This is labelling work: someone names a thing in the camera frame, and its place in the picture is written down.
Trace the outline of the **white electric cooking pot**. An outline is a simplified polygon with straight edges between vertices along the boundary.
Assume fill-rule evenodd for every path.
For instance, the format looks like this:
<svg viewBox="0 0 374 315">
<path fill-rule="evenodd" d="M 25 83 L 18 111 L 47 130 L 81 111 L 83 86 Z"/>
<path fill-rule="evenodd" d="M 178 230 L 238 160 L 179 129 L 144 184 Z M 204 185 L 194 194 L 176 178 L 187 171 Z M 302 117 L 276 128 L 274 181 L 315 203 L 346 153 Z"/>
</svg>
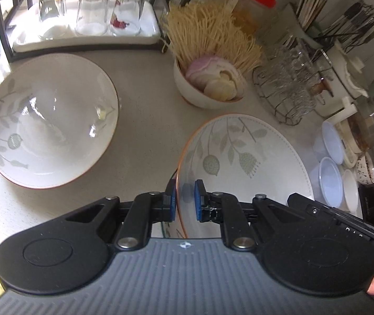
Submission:
<svg viewBox="0 0 374 315">
<path fill-rule="evenodd" d="M 315 110 L 320 116 L 328 118 L 344 109 L 345 97 L 350 101 L 368 97 L 368 83 L 362 73 L 364 63 L 345 53 L 338 41 L 320 54 L 315 64 L 328 88 L 316 96 Z"/>
</svg>

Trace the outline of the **drinking glass right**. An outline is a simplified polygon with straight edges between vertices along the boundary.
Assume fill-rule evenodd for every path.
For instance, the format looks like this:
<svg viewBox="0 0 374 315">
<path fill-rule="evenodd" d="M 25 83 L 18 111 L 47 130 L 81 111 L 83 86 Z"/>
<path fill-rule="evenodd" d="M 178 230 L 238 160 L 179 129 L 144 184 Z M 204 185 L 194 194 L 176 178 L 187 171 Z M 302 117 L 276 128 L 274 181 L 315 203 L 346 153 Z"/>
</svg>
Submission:
<svg viewBox="0 0 374 315">
<path fill-rule="evenodd" d="M 115 36 L 138 36 L 145 0 L 116 0 L 109 29 Z"/>
</svg>

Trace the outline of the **green chopstick holder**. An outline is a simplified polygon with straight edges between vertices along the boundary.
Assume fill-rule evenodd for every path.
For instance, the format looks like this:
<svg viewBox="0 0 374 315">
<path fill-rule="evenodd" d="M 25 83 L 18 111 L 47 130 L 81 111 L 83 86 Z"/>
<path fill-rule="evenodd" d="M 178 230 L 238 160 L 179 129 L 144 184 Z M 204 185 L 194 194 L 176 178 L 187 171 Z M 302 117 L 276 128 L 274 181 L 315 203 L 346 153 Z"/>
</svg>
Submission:
<svg viewBox="0 0 374 315">
<path fill-rule="evenodd" d="M 314 50 L 322 49 L 302 28 L 291 4 L 287 4 L 278 14 L 277 20 L 272 24 L 269 32 L 271 43 L 284 43 L 289 36 L 304 40 Z"/>
</svg>

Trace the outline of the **white leaf plate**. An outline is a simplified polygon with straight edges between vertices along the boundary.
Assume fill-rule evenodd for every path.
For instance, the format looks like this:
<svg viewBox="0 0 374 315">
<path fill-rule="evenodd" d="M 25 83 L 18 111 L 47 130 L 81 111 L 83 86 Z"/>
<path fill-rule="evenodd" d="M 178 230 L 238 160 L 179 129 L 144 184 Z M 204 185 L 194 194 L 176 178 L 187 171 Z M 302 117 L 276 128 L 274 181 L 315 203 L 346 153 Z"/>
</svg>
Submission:
<svg viewBox="0 0 374 315">
<path fill-rule="evenodd" d="M 117 88 L 96 63 L 30 59 L 0 83 L 0 174 L 25 188 L 63 186 L 102 157 L 118 120 Z"/>
<path fill-rule="evenodd" d="M 247 114 L 225 114 L 203 124 L 187 141 L 178 164 L 178 234 L 218 238 L 218 225 L 196 218 L 194 183 L 198 179 L 208 191 L 231 193 L 246 203 L 258 193 L 283 205 L 293 193 L 314 196 L 294 147 L 274 127 Z"/>
</svg>

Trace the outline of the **glass kettle on base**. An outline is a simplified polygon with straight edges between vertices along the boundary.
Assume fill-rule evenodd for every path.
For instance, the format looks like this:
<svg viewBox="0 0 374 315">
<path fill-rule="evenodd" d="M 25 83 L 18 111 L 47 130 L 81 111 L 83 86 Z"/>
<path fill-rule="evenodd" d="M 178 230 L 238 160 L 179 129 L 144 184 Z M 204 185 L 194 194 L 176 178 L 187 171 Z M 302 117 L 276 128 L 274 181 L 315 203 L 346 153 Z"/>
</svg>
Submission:
<svg viewBox="0 0 374 315">
<path fill-rule="evenodd" d="M 354 156 L 374 148 L 374 80 L 369 84 L 368 95 L 351 100 L 342 99 L 344 107 L 327 119 L 339 132 L 344 147 Z"/>
</svg>

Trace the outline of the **red lid plastic jar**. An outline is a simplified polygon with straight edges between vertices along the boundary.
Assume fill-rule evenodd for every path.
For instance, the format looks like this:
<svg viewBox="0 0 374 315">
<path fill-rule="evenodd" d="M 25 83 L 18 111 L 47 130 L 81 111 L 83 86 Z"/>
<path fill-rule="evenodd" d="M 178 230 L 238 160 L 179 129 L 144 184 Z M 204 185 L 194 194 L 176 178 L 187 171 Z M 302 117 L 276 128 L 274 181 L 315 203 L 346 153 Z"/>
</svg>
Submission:
<svg viewBox="0 0 374 315">
<path fill-rule="evenodd" d="M 228 0 L 225 7 L 233 15 L 235 26 L 247 35 L 254 35 L 276 4 L 277 0 Z"/>
</svg>

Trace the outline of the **drinking glass middle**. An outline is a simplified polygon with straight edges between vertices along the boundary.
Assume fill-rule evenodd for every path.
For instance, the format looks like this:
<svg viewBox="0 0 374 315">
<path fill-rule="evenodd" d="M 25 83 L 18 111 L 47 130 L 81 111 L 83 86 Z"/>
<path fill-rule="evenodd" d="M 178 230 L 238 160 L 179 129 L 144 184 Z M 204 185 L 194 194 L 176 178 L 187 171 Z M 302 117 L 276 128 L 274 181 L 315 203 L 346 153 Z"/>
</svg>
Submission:
<svg viewBox="0 0 374 315">
<path fill-rule="evenodd" d="M 79 0 L 75 31 L 81 36 L 102 36 L 107 30 L 109 0 Z"/>
</svg>

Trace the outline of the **cup with tea leaves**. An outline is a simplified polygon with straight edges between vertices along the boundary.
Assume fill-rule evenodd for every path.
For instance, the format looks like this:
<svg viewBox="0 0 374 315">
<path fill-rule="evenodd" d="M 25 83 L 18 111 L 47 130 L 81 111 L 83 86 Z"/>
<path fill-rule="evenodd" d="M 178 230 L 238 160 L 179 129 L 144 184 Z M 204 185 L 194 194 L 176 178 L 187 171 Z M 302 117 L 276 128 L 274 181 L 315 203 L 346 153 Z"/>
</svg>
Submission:
<svg viewBox="0 0 374 315">
<path fill-rule="evenodd" d="M 354 167 L 356 181 L 363 185 L 374 184 L 374 164 L 371 155 L 366 152 L 356 161 Z"/>
</svg>

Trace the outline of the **drinking glass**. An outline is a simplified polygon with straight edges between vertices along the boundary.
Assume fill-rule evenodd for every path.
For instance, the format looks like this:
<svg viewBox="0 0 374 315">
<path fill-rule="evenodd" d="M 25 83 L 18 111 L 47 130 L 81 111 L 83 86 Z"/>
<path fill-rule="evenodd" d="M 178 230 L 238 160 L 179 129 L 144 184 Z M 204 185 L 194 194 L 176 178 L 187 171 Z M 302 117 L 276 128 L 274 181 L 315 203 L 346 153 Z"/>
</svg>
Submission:
<svg viewBox="0 0 374 315">
<path fill-rule="evenodd" d="M 39 0 L 39 37 L 52 40 L 62 37 L 68 28 L 66 0 Z"/>
<path fill-rule="evenodd" d="M 81 36 L 102 36 L 107 30 L 109 0 L 79 0 L 75 31 Z"/>
<path fill-rule="evenodd" d="M 109 29 L 115 36 L 138 36 L 145 0 L 116 0 Z"/>
</svg>

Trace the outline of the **black dish rack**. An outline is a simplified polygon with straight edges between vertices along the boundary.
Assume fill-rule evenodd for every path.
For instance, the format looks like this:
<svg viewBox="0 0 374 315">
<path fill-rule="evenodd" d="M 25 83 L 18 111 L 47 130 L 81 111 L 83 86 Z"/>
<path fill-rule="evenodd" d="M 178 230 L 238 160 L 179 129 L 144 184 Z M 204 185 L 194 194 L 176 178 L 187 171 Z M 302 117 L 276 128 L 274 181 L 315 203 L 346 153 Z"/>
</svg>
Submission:
<svg viewBox="0 0 374 315">
<path fill-rule="evenodd" d="M 169 11 L 170 0 L 145 0 L 138 36 L 115 36 L 110 19 L 116 0 L 109 0 L 107 32 L 102 36 L 81 36 L 75 31 L 79 0 L 66 0 L 66 33 L 52 40 L 39 37 L 39 0 L 0 0 L 0 41 L 8 61 L 45 55 L 48 53 L 86 50 L 161 50 L 166 34 L 162 18 Z M 181 0 L 186 5 L 190 0 Z"/>
</svg>

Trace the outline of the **white ceramic bowl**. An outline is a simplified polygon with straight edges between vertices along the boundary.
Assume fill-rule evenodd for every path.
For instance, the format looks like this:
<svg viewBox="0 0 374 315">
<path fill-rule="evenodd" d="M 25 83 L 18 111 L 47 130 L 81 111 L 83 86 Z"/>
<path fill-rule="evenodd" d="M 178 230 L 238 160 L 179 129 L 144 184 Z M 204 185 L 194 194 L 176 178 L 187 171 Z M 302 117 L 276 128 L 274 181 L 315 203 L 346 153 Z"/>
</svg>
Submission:
<svg viewBox="0 0 374 315">
<path fill-rule="evenodd" d="M 356 215 L 360 205 L 358 183 L 353 172 L 346 169 L 342 173 L 344 199 L 341 208 L 344 211 Z"/>
</svg>

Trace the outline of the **drinking glass left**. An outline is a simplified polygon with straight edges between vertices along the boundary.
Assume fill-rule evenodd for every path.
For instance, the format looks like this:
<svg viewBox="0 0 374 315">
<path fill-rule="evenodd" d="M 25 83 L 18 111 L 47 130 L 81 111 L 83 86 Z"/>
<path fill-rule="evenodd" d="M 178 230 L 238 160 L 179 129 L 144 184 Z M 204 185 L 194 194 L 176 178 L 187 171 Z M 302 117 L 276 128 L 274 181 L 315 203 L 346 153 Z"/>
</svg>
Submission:
<svg viewBox="0 0 374 315">
<path fill-rule="evenodd" d="M 52 40 L 62 37 L 68 28 L 66 0 L 39 0 L 39 37 Z"/>
</svg>

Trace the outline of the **translucent plastic bowl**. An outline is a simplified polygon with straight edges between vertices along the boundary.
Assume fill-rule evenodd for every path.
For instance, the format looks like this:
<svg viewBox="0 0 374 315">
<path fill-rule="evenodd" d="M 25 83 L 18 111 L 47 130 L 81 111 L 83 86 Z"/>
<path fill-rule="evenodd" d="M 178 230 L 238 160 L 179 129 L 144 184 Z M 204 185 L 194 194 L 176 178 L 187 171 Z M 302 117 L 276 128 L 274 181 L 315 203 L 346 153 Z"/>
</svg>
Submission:
<svg viewBox="0 0 374 315">
<path fill-rule="evenodd" d="M 339 208 L 344 198 L 343 179 L 338 166 L 330 157 L 324 157 L 309 172 L 314 200 Z"/>
<path fill-rule="evenodd" d="M 344 162 L 344 146 L 332 123 L 327 121 L 322 123 L 314 137 L 313 151 L 318 161 L 321 161 L 324 157 L 329 157 L 337 165 Z"/>
</svg>

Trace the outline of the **bowl with garlic and noodles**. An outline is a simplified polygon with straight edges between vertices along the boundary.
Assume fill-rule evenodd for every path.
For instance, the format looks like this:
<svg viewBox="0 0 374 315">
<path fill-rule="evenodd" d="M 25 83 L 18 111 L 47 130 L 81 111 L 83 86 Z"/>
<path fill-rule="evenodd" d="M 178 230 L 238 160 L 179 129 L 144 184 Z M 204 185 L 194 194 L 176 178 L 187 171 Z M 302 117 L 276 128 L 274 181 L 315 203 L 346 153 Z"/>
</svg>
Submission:
<svg viewBox="0 0 374 315">
<path fill-rule="evenodd" d="M 220 109 L 245 96 L 247 81 L 229 61 L 214 55 L 193 60 L 187 70 L 174 61 L 173 76 L 181 96 L 202 109 Z"/>
</svg>

